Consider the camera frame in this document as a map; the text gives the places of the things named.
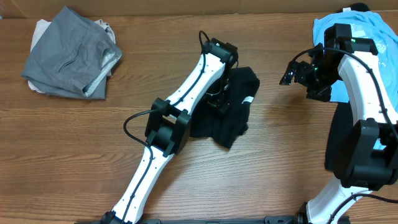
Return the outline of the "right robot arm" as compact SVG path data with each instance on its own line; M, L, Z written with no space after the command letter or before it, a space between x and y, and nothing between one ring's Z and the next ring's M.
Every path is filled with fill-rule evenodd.
M322 191L304 203L295 223L348 223L346 211L361 198L397 181L397 112L380 72L376 44L353 37L348 24L334 24L324 41L306 50L311 62L293 58L281 85L299 83L309 99L326 102L332 85L343 81L353 124L345 138L328 148L325 167L333 177Z

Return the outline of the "black t-shirt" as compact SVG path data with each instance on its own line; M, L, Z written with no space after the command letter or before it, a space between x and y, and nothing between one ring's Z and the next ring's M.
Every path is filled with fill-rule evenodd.
M250 67L229 72L226 111L221 112L201 100L192 113L192 138L211 137L230 149L238 136L248 130L250 105L259 89L260 80Z

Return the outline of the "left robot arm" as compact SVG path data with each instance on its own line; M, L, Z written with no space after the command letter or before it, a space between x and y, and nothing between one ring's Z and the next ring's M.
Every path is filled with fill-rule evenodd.
M238 61L238 49L230 43L207 39L200 59L184 83L166 100L157 98L149 116L140 164L119 202L101 223L137 223L159 175L190 137L192 113L201 101L224 114L229 108L227 74Z

